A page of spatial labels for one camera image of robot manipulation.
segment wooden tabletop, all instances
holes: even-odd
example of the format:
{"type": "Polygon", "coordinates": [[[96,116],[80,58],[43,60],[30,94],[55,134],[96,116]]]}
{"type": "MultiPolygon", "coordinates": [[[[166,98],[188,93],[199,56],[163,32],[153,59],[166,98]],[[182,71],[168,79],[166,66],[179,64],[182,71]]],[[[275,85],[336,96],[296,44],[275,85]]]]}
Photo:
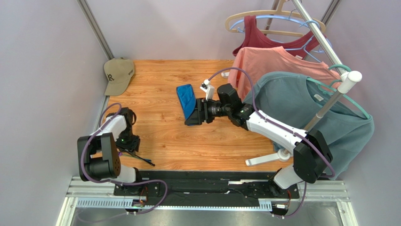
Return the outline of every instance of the wooden tabletop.
{"type": "MultiPolygon", "coordinates": [[[[211,124],[185,126],[176,88],[191,84],[197,98],[199,89],[216,71],[232,66],[231,60],[138,60],[135,76],[127,90],[110,97],[137,115],[133,133],[140,136],[138,156],[151,159],[155,167],[132,157],[121,157],[130,167],[153,170],[276,171],[292,163],[275,161],[248,167],[245,160],[274,153],[269,139],[231,124],[227,117],[211,124]]],[[[212,80],[216,89],[227,83],[220,75],[212,80]]],[[[115,112],[112,107],[107,113],[115,112]]]]}

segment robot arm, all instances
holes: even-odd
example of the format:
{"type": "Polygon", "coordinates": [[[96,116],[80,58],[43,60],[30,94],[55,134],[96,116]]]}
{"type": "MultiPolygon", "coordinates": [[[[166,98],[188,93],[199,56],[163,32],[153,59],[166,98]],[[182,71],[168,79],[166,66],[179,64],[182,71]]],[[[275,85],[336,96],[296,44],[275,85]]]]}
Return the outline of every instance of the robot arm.
{"type": "MultiPolygon", "coordinates": [[[[113,115],[113,113],[109,114],[106,121],[110,120],[113,115]]],[[[139,150],[140,138],[132,134],[132,124],[135,123],[135,119],[136,116],[132,110],[127,107],[122,108],[119,115],[114,117],[90,142],[84,156],[84,166],[86,172],[93,179],[113,178],[127,183],[137,181],[138,170],[122,165],[117,152],[118,148],[121,152],[135,156],[135,152],[139,150]],[[102,151],[101,157],[92,157],[99,151],[102,151]]],[[[81,161],[82,150],[91,135],[78,139],[79,162],[81,161]]],[[[81,179],[88,181],[81,167],[79,169],[81,179]]]]}
{"type": "Polygon", "coordinates": [[[195,110],[185,124],[201,125],[203,122],[211,123],[215,117],[227,116],[235,126],[259,133],[283,146],[291,155],[294,155],[294,164],[280,169],[274,176],[274,182],[281,189],[287,189],[301,181],[314,183],[326,168],[320,156],[301,137],[317,147],[328,162],[332,161],[331,152],[318,130],[313,129],[307,132],[296,129],[273,119],[262,111],[255,112],[252,105],[241,102],[231,84],[220,86],[217,93],[219,101],[211,100],[210,95],[208,99],[198,98],[195,110]],[[267,122],[267,119],[275,122],[276,125],[267,122]]]}

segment baseball cap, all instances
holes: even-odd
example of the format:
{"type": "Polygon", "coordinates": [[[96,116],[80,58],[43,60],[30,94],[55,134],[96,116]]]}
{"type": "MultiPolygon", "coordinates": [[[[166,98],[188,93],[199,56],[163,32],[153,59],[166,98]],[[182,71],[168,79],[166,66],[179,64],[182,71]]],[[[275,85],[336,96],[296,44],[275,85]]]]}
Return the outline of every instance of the baseball cap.
{"type": "Polygon", "coordinates": [[[135,73],[134,62],[124,58],[109,60],[104,64],[104,73],[109,81],[104,95],[119,96],[127,89],[135,73]]]}

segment teal t-shirt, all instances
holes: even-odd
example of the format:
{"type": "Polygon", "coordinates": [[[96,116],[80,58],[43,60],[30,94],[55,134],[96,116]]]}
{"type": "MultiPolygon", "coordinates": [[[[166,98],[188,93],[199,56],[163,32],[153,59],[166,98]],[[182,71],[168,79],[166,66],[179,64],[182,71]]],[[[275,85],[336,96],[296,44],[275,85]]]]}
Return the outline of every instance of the teal t-shirt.
{"type": "MultiPolygon", "coordinates": [[[[303,129],[330,98],[306,79],[305,75],[288,72],[265,74],[254,85],[256,106],[287,125],[303,129]]],[[[252,104],[252,92],[244,102],[252,104]]],[[[373,117],[367,119],[362,112],[337,102],[314,128],[329,145],[333,155],[331,165],[338,176],[370,140],[375,126],[373,117]]]]}

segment maroon tank top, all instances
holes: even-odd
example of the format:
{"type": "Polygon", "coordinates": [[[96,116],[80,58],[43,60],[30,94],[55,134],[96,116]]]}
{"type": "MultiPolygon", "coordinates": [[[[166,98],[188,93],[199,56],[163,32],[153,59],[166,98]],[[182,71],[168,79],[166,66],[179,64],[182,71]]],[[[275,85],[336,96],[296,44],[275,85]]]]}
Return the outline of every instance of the maroon tank top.
{"type": "MultiPolygon", "coordinates": [[[[273,48],[283,46],[285,49],[287,48],[301,48],[312,36],[312,31],[308,32],[306,35],[301,38],[287,43],[280,43],[273,41],[265,36],[258,28],[256,24],[256,16],[246,16],[244,17],[244,25],[245,25],[245,40],[244,42],[233,51],[233,55],[237,56],[238,51],[243,47],[255,47],[255,48],[273,48]]],[[[310,52],[316,46],[319,45],[319,42],[315,37],[306,45],[306,51],[310,52]]],[[[293,56],[300,56],[304,58],[306,53],[303,49],[300,50],[289,50],[287,51],[293,56]]]]}

